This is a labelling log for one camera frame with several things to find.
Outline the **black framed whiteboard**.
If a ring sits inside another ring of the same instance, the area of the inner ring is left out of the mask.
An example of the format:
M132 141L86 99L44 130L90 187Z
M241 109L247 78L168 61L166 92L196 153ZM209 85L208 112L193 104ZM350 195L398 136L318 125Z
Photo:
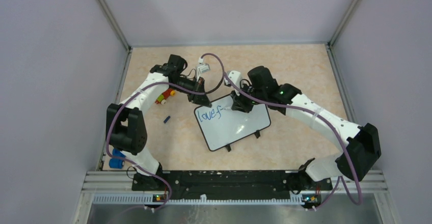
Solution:
M210 151L230 148L230 145L245 137L260 137L260 131L270 127L271 118L266 105L255 105L251 112L222 110L231 107L230 95L211 102L212 107L198 106L194 115Z

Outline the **blue marker cap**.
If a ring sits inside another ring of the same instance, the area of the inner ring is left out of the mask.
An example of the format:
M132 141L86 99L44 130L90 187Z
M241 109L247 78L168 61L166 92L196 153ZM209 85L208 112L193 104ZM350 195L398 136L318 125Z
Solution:
M166 123L170 120L170 118L171 118L171 116L167 116L167 117L164 119L164 124L166 124Z

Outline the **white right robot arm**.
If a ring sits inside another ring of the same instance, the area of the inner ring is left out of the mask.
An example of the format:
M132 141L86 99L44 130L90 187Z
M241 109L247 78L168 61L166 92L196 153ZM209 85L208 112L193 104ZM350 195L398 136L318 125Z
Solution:
M225 85L233 88L232 110L249 113L255 106L264 104L308 125L340 151L303 164L299 169L302 188L313 189L319 181L339 176L360 182L380 158L379 131L374 125L361 126L329 112L295 86L278 84L265 66L250 70L248 78L245 81L238 71L225 73Z

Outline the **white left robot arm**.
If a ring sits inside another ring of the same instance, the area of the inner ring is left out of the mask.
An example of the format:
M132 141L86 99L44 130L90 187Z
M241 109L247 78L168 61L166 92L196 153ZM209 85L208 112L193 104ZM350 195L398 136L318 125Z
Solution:
M145 176L144 184L151 190L161 188L164 180L162 174L157 172L160 163L146 148L146 112L168 89L187 94L193 104L211 107L204 90L205 80L201 76L210 70L209 65L199 58L194 78L183 74L186 68L184 58L170 55L167 63L150 69L144 82L128 98L119 104L110 104L106 111L106 146L112 146L125 155L125 160Z

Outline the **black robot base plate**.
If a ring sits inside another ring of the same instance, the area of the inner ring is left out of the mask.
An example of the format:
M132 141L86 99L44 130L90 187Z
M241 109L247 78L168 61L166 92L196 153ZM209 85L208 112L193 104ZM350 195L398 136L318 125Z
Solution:
M297 171L253 170L253 171L158 171L154 183L157 189L167 189L169 183L173 192L208 190L216 187L252 187L294 192L332 190L331 179L314 182L307 175Z

